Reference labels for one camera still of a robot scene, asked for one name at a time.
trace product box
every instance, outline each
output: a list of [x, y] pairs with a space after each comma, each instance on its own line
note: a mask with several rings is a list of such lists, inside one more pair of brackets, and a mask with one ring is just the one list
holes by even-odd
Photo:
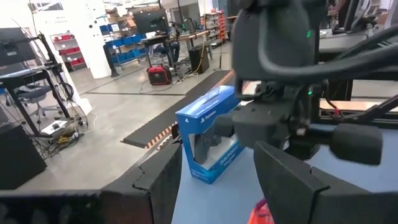
[[219, 86], [176, 112], [191, 175], [207, 184], [213, 183], [244, 149], [235, 135], [225, 138], [213, 133], [215, 118], [238, 104], [233, 86]]

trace game controller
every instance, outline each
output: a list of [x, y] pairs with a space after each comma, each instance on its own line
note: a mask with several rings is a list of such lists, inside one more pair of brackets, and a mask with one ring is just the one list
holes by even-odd
[[193, 159], [198, 164], [204, 164], [208, 158], [210, 147], [221, 144], [220, 136], [215, 135], [213, 127], [207, 129], [204, 133], [196, 134], [193, 147]]

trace black speaker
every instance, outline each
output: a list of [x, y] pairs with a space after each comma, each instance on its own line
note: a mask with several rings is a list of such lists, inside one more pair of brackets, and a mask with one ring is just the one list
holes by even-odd
[[191, 60], [192, 71], [202, 74], [209, 68], [209, 58], [207, 56], [207, 47], [203, 49], [203, 58], [201, 58], [202, 45], [197, 45], [189, 50], [189, 59]]
[[14, 190], [47, 165], [20, 124], [0, 124], [0, 190]]

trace yellow cable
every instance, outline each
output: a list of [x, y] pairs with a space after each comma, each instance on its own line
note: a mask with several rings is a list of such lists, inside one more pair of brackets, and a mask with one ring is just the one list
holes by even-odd
[[[206, 0], [203, 0], [203, 10], [205, 11], [204, 15], [203, 15], [203, 26], [204, 26], [204, 30], [206, 31]], [[203, 42], [202, 42], [202, 47], [201, 47], [201, 55], [200, 55], [200, 61], [198, 64], [198, 67], [195, 71], [192, 72], [192, 74], [196, 73], [201, 65], [201, 62], [203, 60], [203, 53], [205, 52], [205, 38], [202, 37]]]

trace table surface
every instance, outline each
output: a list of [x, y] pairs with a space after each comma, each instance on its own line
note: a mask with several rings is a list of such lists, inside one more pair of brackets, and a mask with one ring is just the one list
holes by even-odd
[[[327, 147], [322, 147], [308, 163], [371, 192], [398, 190], [395, 172], [397, 134], [396, 130], [383, 130], [382, 164], [378, 167], [339, 160]], [[263, 197], [252, 150], [245, 149], [213, 185], [191, 177], [183, 154], [180, 190], [172, 223], [247, 223], [252, 208]]]
[[40, 66], [40, 67], [34, 67], [34, 68], [27, 68], [27, 69], [23, 69], [21, 71], [18, 72], [12, 72], [9, 74], [5, 74], [5, 75], [0, 75], [0, 80], [5, 80], [7, 78], [19, 78], [19, 77], [23, 77], [24, 75], [30, 75], [36, 72], [40, 72], [46, 69], [49, 69], [50, 67], [46, 67], [46, 66]]
[[362, 40], [366, 40], [371, 35], [371, 30], [365, 30], [354, 34], [336, 34], [331, 33], [331, 29], [326, 31], [326, 37], [319, 40], [320, 53], [340, 53], [356, 45]]
[[[367, 110], [373, 105], [379, 105], [384, 100], [374, 100], [374, 101], [332, 101], [334, 105], [339, 108], [339, 110]], [[333, 108], [326, 102], [326, 100], [321, 99], [319, 105], [323, 109], [332, 110]], [[391, 112], [398, 112], [398, 108], [394, 108]]]
[[[178, 37], [178, 40], [194, 39], [194, 38], [196, 38], [198, 36], [206, 35], [207, 33], [209, 33], [208, 30], [203, 31], [203, 32], [197, 32], [197, 33], [194, 33], [194, 34], [181, 35], [180, 37]], [[161, 39], [161, 38], [166, 38], [166, 37], [167, 37], [166, 35], [155, 35], [153, 37], [141, 39], [141, 42], [147, 42], [147, 41]], [[175, 40], [177, 40], [177, 38], [175, 38], [175, 37], [171, 37], [171, 38], [168, 39], [168, 41], [175, 41]]]

